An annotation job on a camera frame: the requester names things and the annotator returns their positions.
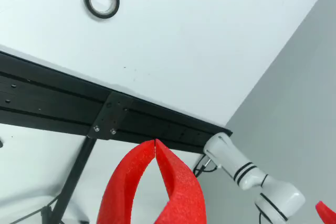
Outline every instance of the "black support bar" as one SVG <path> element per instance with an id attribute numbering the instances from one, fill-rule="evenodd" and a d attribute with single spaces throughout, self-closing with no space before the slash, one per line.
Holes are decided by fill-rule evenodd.
<path id="1" fill-rule="evenodd" d="M 91 154 L 91 151 L 95 143 L 96 143 L 96 139 L 89 138 L 89 137 L 85 138 L 84 143 L 77 156 L 77 159 L 58 197 L 58 200 L 55 204 L 55 207 L 53 209 L 53 212 L 51 214 L 50 221 L 48 224 L 59 224 L 61 222 L 64 212 L 72 197 L 72 193 L 75 190 L 75 187 L 78 183 L 80 175 L 82 174 L 84 170 L 86 162 L 89 159 L 89 156 Z"/>
<path id="2" fill-rule="evenodd" d="M 0 52 L 0 123 L 202 153 L 223 127 Z"/>

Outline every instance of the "red object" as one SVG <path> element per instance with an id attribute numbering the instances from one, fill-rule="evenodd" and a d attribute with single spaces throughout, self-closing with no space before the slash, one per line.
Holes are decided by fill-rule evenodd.
<path id="1" fill-rule="evenodd" d="M 154 140 L 138 145 L 119 163 L 106 187 L 97 224 L 131 223 L 135 191 L 155 150 L 170 199 L 155 224 L 206 224 L 203 193 L 195 175 L 161 141 L 154 145 Z"/>
<path id="2" fill-rule="evenodd" d="M 325 224 L 336 224 L 336 214 L 323 202 L 318 202 L 316 210 Z"/>
<path id="3" fill-rule="evenodd" d="M 203 193 L 193 172 L 160 140 L 155 150 L 170 200 L 155 224 L 206 223 Z"/>

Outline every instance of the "black cable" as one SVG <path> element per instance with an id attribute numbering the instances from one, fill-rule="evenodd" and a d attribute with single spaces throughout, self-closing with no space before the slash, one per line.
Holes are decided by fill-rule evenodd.
<path id="1" fill-rule="evenodd" d="M 47 207 L 50 207 L 50 206 L 51 206 L 51 205 L 58 199 L 58 196 L 59 196 L 59 195 L 57 195 L 51 202 L 49 202 L 49 203 L 47 204 Z M 38 209 L 38 210 L 36 210 L 36 211 L 34 211 L 34 212 L 31 212 L 30 214 L 27 214 L 26 216 L 23 216 L 23 217 L 21 217 L 20 219 L 11 222 L 10 224 L 17 224 L 17 223 L 19 223 L 20 221 L 23 221 L 23 220 L 29 218 L 30 216 L 33 216 L 33 215 L 37 214 L 38 212 L 41 212 L 41 211 L 43 210 L 43 208 L 44 208 L 44 207 L 42 207 L 42 208 L 40 208 L 40 209 Z"/>
<path id="2" fill-rule="evenodd" d="M 217 170 L 217 166 L 215 168 L 213 168 L 212 170 L 205 170 L 204 165 L 202 165 L 202 167 L 200 169 L 198 169 L 198 165 L 200 164 L 200 162 L 204 159 L 206 155 L 203 154 L 203 156 L 201 157 L 201 159 L 198 161 L 197 165 L 195 165 L 195 168 L 193 169 L 193 173 L 196 177 L 198 177 L 201 173 L 212 173 L 214 171 Z"/>

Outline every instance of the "screw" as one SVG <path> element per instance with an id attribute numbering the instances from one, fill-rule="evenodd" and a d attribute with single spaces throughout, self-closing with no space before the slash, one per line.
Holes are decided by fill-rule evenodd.
<path id="1" fill-rule="evenodd" d="M 93 129 L 94 129 L 94 131 L 95 131 L 95 132 L 98 132 L 98 131 L 100 131 L 100 129 L 99 129 L 99 127 L 98 127 L 98 125 L 96 125 L 95 127 L 93 127 Z"/>

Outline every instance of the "metal bracket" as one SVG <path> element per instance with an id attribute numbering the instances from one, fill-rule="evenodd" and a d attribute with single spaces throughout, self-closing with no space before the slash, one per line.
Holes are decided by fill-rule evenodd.
<path id="1" fill-rule="evenodd" d="M 111 92 L 90 128 L 88 137 L 103 140 L 112 139 L 132 102 L 133 97 L 129 95 Z"/>

